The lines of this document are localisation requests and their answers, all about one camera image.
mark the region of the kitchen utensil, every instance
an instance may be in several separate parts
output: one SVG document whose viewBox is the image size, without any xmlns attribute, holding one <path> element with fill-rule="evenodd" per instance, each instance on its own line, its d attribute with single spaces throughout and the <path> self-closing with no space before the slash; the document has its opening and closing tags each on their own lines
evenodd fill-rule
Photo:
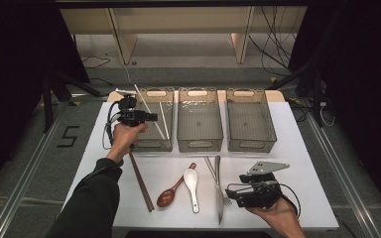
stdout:
<svg viewBox="0 0 381 238">
<path fill-rule="evenodd" d="M 209 160 L 209 157 L 204 157 L 204 158 L 205 158 L 206 165 L 208 166 L 209 170 L 211 171 L 212 177 L 214 178 L 214 180 L 216 182 L 215 170 L 212 167 L 211 161 Z M 225 192 L 223 192 L 222 194 L 223 194 L 224 205 L 231 205 L 232 202 L 231 202 L 230 198 L 227 196 L 227 194 L 225 194 Z"/>
<path fill-rule="evenodd" d="M 190 165 L 190 169 L 194 169 L 195 167 L 196 167 L 195 163 L 192 163 Z M 172 186 L 169 189 L 166 189 L 160 194 L 159 198 L 157 199 L 157 205 L 159 207 L 166 207 L 173 202 L 173 200 L 175 199 L 176 188 L 178 188 L 178 186 L 182 183 L 182 181 L 184 181 L 184 177 L 181 177 L 174 186 Z"/>
<path fill-rule="evenodd" d="M 215 177 L 216 177 L 216 200 L 217 200 L 217 212 L 218 212 L 218 224 L 221 224 L 222 212 L 224 209 L 224 194 L 221 191 L 221 185 L 219 182 L 219 163 L 221 157 L 215 157 Z"/>
<path fill-rule="evenodd" d="M 197 185 L 197 173 L 193 169 L 187 169 L 184 173 L 184 180 L 190 190 L 191 203 L 193 213 L 199 212 L 199 206 L 197 205 L 196 199 L 196 185 Z"/>
<path fill-rule="evenodd" d="M 148 211 L 151 212 L 154 210 L 153 201 L 151 200 L 150 194 L 148 193 L 148 190 L 145 187 L 144 180 L 142 179 L 141 173 L 139 172 L 137 163 L 135 162 L 135 157 L 132 154 L 132 152 L 129 152 L 129 158 L 131 158 L 132 167 L 134 168 L 139 187 L 141 188 L 142 194 L 144 195 L 144 200 L 147 204 Z"/>
</svg>

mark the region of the wooden chopstick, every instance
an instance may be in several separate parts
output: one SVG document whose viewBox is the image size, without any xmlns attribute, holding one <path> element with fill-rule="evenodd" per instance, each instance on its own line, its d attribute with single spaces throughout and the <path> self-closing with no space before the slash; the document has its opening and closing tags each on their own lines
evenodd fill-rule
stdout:
<svg viewBox="0 0 381 238">
<path fill-rule="evenodd" d="M 131 158 L 132 166 L 134 167 L 135 175 L 137 176 L 138 184 L 141 188 L 142 194 L 144 195 L 145 203 L 147 204 L 148 211 L 151 212 L 154 210 L 153 201 L 151 201 L 150 194 L 148 193 L 147 188 L 145 187 L 144 181 L 142 180 L 141 173 L 138 170 L 137 163 L 135 162 L 135 157 L 132 152 L 129 152 L 129 157 Z"/>
</svg>

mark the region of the floor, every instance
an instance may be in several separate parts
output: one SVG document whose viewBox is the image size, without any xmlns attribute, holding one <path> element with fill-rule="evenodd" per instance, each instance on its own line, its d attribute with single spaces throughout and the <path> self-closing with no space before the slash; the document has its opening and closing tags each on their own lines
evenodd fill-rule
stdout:
<svg viewBox="0 0 381 238">
<path fill-rule="evenodd" d="M 263 49 L 267 36 L 255 34 L 252 39 Z M 292 35 L 282 36 L 283 48 L 289 53 L 294 40 Z M 131 62 L 126 66 L 120 64 L 111 36 L 76 36 L 76 42 L 91 78 L 90 86 L 104 93 L 115 88 L 130 89 L 132 83 L 265 88 L 273 79 L 289 73 L 262 56 L 251 41 L 245 62 L 237 63 L 230 36 L 225 34 L 140 35 Z M 269 44 L 265 49 L 276 59 L 280 58 L 275 45 Z M 286 57 L 283 54 L 281 57 L 287 64 Z M 337 118 L 332 124 L 331 112 L 323 111 L 323 120 L 328 125 L 318 128 L 304 107 L 310 99 L 297 98 L 296 86 L 295 80 L 281 91 L 289 101 L 300 103 L 293 106 L 295 120 L 300 121 L 298 125 L 317 175 L 340 221 L 337 230 L 306 231 L 308 237 L 381 237 L 379 191 L 357 163 L 356 153 Z M 73 86 L 69 90 L 74 96 L 70 103 L 54 98 L 56 123 L 48 133 L 43 133 L 43 105 L 38 105 L 14 148 L 13 158 L 0 173 L 0 237 L 42 237 L 62 209 L 98 110 L 106 99 L 89 96 Z M 66 138 L 71 135 L 76 137 L 74 141 Z M 127 232 L 114 229 L 113 237 L 125 237 Z M 280 237 L 273 231 L 267 232 Z"/>
</svg>

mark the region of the white table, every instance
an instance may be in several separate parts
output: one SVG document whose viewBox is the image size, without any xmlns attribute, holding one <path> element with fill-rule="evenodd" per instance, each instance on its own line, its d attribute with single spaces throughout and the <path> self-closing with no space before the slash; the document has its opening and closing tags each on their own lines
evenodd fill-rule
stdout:
<svg viewBox="0 0 381 238">
<path fill-rule="evenodd" d="M 77 183 L 90 173 L 95 161 L 104 157 L 107 151 L 102 148 L 103 127 L 111 103 L 102 104 L 88 145 L 84 152 L 66 201 Z M 338 224 L 320 185 L 318 175 L 312 164 L 307 148 L 300 134 L 293 113 L 287 102 L 269 102 L 278 141 L 269 154 L 230 153 L 227 151 L 225 120 L 223 123 L 224 140 L 219 153 L 180 153 L 174 125 L 173 151 L 170 153 L 134 153 L 147 190 L 156 209 L 149 212 L 138 185 L 129 157 L 125 157 L 123 175 L 119 180 L 120 202 L 114 226 L 126 229 L 164 229 L 164 230 L 259 230 L 269 225 L 258 216 L 244 208 L 239 208 L 233 200 L 231 206 L 224 207 L 222 222 L 218 225 L 215 182 L 203 159 L 209 155 L 213 164 L 215 155 L 221 156 L 220 178 L 222 188 L 229 183 L 240 182 L 244 175 L 257 162 L 288 163 L 288 169 L 274 172 L 278 182 L 291 187 L 301 202 L 301 225 L 304 229 L 332 230 Z M 220 103 L 221 117 L 224 118 L 225 106 Z M 191 194 L 183 182 L 176 191 L 174 202 L 165 208 L 157 207 L 157 198 L 167 188 L 172 187 L 183 175 L 190 164 L 196 163 L 198 174 L 197 200 L 199 213 L 191 209 Z M 292 193 L 285 187 L 282 191 L 295 204 Z"/>
</svg>

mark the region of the transparent storage bin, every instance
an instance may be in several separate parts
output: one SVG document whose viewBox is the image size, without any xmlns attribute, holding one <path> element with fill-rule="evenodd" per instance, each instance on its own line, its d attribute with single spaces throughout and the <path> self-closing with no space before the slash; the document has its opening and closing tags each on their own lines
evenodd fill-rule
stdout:
<svg viewBox="0 0 381 238">
<path fill-rule="evenodd" d="M 172 126 L 175 89 L 170 87 L 140 88 L 140 94 L 137 94 L 136 98 L 136 109 L 157 113 L 158 121 L 156 122 L 157 125 L 154 122 L 147 122 L 150 126 L 145 133 L 141 133 L 138 136 L 134 151 L 170 152 L 173 149 Z M 147 103 L 148 108 L 145 106 L 143 99 Z"/>
<path fill-rule="evenodd" d="M 223 140 L 215 88 L 181 88 L 178 104 L 180 152 L 219 152 Z"/>
<path fill-rule="evenodd" d="M 264 89 L 227 89 L 230 152 L 271 152 L 277 142 Z"/>
</svg>

